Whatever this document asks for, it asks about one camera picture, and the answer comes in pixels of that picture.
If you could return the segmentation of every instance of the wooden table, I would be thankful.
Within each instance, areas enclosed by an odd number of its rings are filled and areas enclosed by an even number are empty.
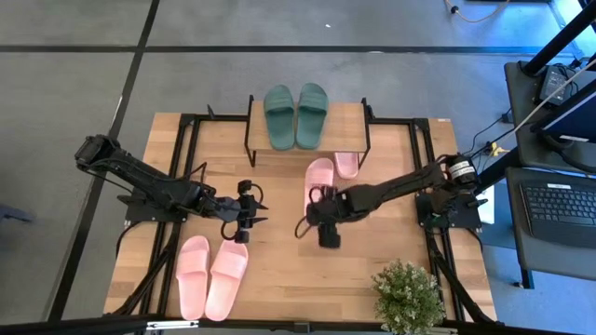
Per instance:
[[[166,173],[179,119],[180,114],[156,114],[143,157],[144,162]],[[455,153],[451,121],[430,119],[429,123],[435,155]],[[245,127],[243,122],[202,122],[193,165],[208,162],[205,182],[217,189],[218,196],[235,196],[238,181],[253,180],[263,187],[264,204],[270,208],[260,212],[260,216],[269,220],[251,229],[251,241],[247,245],[249,267],[229,319],[377,321],[373,309],[377,297],[370,289],[371,275],[397,258],[427,270],[429,267],[424,233],[416,224],[413,195],[382,205],[365,220],[338,226],[342,236],[340,249],[320,248],[314,231],[297,240],[293,229],[304,214],[305,170],[322,153],[261,153],[256,167],[251,167],[243,146]],[[353,181],[336,177],[340,188],[378,183],[413,171],[408,128],[370,127],[372,149],[367,163]],[[423,145],[422,134],[419,139]],[[187,142],[185,139],[182,157]],[[182,174],[182,165],[183,162],[178,175]],[[156,224],[144,222],[124,237],[105,302],[106,313],[119,307],[145,275],[155,233]],[[450,233],[459,280],[483,312],[496,319],[478,241],[465,230],[452,229]],[[181,235],[179,247],[193,235],[206,236],[212,258],[222,242],[220,223],[197,216],[189,216]],[[161,279],[156,280],[150,312],[156,310]],[[453,319],[451,292],[444,278],[441,282],[447,315]],[[175,278],[166,315],[180,317]]]

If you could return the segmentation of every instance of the potted plant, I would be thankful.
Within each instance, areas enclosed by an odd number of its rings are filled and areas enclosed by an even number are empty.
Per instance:
[[[439,299],[437,278],[411,262],[391,262],[372,277],[372,289],[379,293],[376,316],[382,330],[395,334],[428,334],[445,317]]]

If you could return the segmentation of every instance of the metal pole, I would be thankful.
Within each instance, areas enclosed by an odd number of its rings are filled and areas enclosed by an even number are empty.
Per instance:
[[[550,42],[522,68],[525,74],[537,74],[549,61],[559,54],[581,32],[596,20],[596,1],[591,1]]]

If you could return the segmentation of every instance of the slide sandal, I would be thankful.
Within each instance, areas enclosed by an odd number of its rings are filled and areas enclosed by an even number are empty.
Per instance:
[[[294,146],[294,101],[284,85],[271,88],[264,97],[264,118],[269,140],[275,150]]]
[[[358,176],[358,153],[335,153],[337,174],[343,179],[354,179]]]
[[[180,289],[180,312],[185,320],[198,320],[205,311],[209,242],[193,236],[184,242],[176,262]]]
[[[314,186],[332,186],[333,185],[333,162],[329,158],[319,158],[310,163],[306,169],[305,178],[305,215],[306,206],[310,204],[308,194]],[[320,199],[321,193],[318,190],[313,191],[313,201]]]
[[[230,314],[248,262],[245,245],[222,242],[211,267],[211,286],[205,305],[205,316],[210,320],[222,321]]]
[[[298,101],[298,126],[296,143],[303,149],[317,149],[329,108],[327,94],[317,84],[302,87]]]

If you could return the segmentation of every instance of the pink slide sandal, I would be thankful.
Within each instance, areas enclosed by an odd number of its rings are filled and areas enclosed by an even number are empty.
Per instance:
[[[180,312],[185,320],[198,320],[205,311],[209,242],[193,236],[184,242],[176,262],[180,289]]]
[[[354,179],[358,176],[358,153],[335,153],[337,174],[343,179]]]
[[[240,281],[249,262],[249,251],[243,244],[223,241],[211,267],[211,286],[205,315],[222,321],[230,314]]]
[[[314,186],[332,186],[333,185],[333,162],[329,158],[319,158],[314,162],[310,163],[306,169],[305,178],[305,215],[306,206],[310,204],[310,198],[308,194]],[[320,199],[320,192],[318,190],[313,191],[313,201]]]

